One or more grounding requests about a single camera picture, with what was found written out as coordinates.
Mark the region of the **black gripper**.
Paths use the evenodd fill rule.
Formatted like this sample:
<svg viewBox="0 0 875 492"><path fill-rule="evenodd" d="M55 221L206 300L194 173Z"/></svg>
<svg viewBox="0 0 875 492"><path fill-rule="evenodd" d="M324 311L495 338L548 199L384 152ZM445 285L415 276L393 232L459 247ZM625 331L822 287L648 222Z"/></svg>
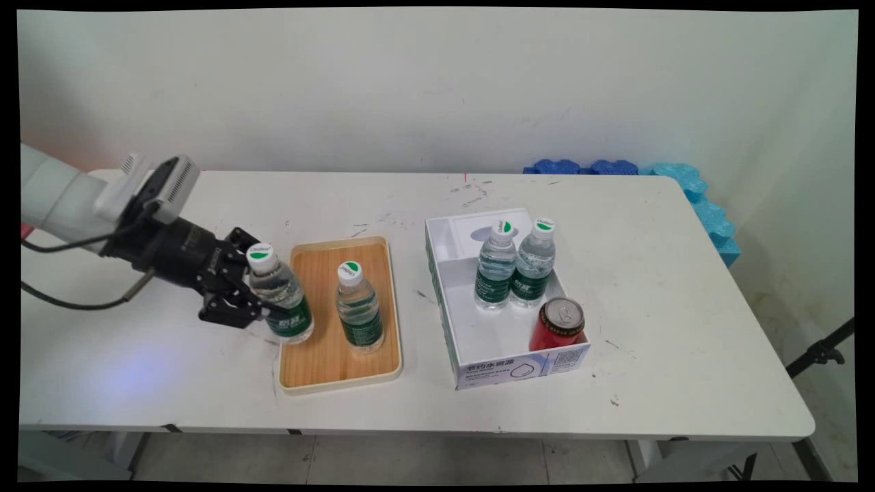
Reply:
<svg viewBox="0 0 875 492"><path fill-rule="evenodd" d="M155 277L200 293L200 320L244 329L254 321L287 314L282 306L260 299L246 283L244 276L252 271L247 252L260 240L243 228L235 227L219 240L184 218L170 223L149 218L132 226L107 240L101 255L122 259L135 271L153 271ZM212 270L221 259L226 276L215 276Z"/></svg>

